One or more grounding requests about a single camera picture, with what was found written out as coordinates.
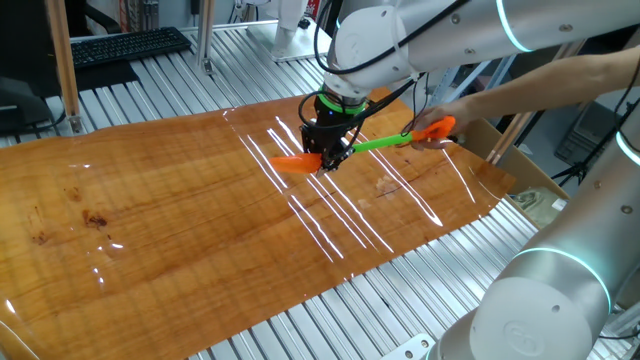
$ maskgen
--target black keyboard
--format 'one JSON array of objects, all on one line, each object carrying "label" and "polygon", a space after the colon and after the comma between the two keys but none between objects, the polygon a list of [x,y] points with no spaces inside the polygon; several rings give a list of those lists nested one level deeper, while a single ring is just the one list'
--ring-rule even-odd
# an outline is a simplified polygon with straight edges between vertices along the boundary
[{"label": "black keyboard", "polygon": [[71,44],[76,68],[188,49],[191,42],[174,27],[109,36]]}]

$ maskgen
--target green light ring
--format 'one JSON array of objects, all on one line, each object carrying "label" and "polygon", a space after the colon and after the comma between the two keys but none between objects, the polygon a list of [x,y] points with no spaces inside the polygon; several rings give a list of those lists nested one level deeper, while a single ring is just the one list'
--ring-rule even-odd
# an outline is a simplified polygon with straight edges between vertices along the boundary
[{"label": "green light ring", "polygon": [[[335,112],[339,112],[342,113],[342,107],[339,105],[334,104],[333,102],[331,102],[331,100],[327,99],[326,96],[324,96],[324,94],[318,94],[318,98],[320,99],[320,101],[322,101],[325,105],[327,105],[327,107]],[[347,115],[355,115],[359,112],[361,112],[362,110],[364,110],[364,106],[365,103],[362,103],[362,105],[358,106],[357,108],[345,108],[344,113]]]},{"label": "green light ring", "polygon": [[518,255],[514,256],[513,258],[515,259],[515,258],[517,258],[518,256],[520,256],[522,254],[526,254],[526,253],[530,253],[530,252],[534,252],[534,251],[549,251],[549,252],[552,252],[552,253],[560,254],[562,256],[565,256],[565,257],[577,262],[578,264],[582,265],[585,269],[589,270],[589,272],[596,278],[596,280],[598,280],[600,285],[602,285],[602,288],[604,289],[604,293],[605,293],[605,295],[607,295],[607,302],[609,303],[609,314],[611,314],[612,304],[611,304],[611,295],[609,295],[609,289],[607,289],[607,285],[604,284],[604,281],[602,281],[602,278],[600,277],[600,275],[598,275],[598,273],[596,273],[595,270],[593,270],[589,265],[587,265],[587,263],[585,263],[584,261],[578,259],[574,255],[571,255],[571,254],[566,253],[566,252],[561,251],[561,250],[550,249],[550,248],[532,248],[532,249],[527,249],[527,250],[521,251],[520,253],[518,253]]}]

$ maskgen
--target metal grating floor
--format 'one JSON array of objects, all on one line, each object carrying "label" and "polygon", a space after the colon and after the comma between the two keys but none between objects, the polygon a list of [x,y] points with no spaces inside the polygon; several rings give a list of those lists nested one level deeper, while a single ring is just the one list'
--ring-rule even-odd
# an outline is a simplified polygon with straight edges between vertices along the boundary
[{"label": "metal grating floor", "polygon": [[[131,65],[139,82],[82,91],[82,133],[309,93],[322,72],[312,60],[273,63],[245,25],[214,28],[216,74],[192,66],[194,47]],[[54,117],[60,98],[46,99]],[[0,137],[0,147],[72,136],[68,123],[33,135]],[[492,280],[536,228],[502,200],[478,221],[326,291],[189,360],[379,359],[415,335],[429,344],[475,308]],[[589,359],[618,359],[630,345],[598,341]]]}]

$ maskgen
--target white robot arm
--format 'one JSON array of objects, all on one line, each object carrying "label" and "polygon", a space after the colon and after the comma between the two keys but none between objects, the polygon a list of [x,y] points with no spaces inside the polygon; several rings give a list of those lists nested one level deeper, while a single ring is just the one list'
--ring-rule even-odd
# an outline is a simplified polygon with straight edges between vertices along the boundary
[{"label": "white robot arm", "polygon": [[[434,18],[402,46],[402,39]],[[361,9],[342,22],[332,44],[323,90],[334,96],[316,100],[316,123],[336,121],[335,115],[320,116],[323,107],[358,108],[371,89],[412,72],[532,51],[638,22],[638,0],[406,0],[399,7]],[[339,74],[394,47],[364,69]],[[623,130],[640,144],[640,111]],[[311,144],[318,144],[316,135],[311,133]],[[498,276],[480,306],[444,334],[428,360],[588,356],[640,264],[640,153],[618,134],[583,184],[556,221]]]}]

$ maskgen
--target wooden board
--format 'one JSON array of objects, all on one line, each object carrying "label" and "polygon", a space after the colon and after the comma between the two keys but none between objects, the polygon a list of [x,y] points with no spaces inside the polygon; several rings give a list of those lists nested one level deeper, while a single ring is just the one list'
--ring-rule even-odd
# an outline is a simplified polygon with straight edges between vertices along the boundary
[{"label": "wooden board", "polygon": [[[0,150],[4,351],[184,359],[478,219],[512,184],[458,146],[276,174],[299,101]],[[363,134],[410,118],[394,103]]]}]

